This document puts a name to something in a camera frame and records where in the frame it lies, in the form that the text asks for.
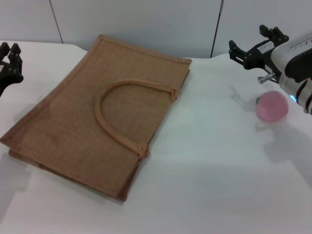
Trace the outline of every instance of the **blue light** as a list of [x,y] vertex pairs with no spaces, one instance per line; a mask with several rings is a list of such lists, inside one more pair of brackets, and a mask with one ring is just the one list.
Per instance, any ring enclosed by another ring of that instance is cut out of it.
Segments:
[[296,98],[295,98],[293,95],[291,95],[291,98],[292,98],[295,102],[297,102]]

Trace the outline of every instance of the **pink ball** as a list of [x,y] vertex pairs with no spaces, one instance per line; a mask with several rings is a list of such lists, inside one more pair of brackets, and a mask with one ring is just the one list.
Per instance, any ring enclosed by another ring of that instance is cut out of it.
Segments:
[[257,116],[267,122],[278,121],[288,113],[288,103],[278,91],[269,91],[257,99]]

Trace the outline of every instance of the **jute bag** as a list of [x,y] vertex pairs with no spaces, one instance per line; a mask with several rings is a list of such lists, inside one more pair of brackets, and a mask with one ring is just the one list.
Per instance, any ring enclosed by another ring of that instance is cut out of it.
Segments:
[[125,200],[191,62],[100,36],[0,142],[11,156]]

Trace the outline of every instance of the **brown bag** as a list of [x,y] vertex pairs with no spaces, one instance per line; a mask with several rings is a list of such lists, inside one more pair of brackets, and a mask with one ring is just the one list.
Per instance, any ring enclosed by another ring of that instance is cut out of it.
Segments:
[[16,158],[125,200],[191,62],[100,36],[0,142]]

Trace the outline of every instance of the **white table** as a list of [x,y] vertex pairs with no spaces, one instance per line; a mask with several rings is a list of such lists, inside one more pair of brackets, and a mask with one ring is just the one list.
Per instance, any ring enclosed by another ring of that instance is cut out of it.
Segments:
[[[0,135],[86,53],[19,45],[25,79],[0,97]],[[0,233],[312,233],[312,117],[288,97],[286,119],[259,121],[255,98],[280,91],[258,85],[263,74],[228,55],[194,59],[123,204],[13,159],[0,145]]]

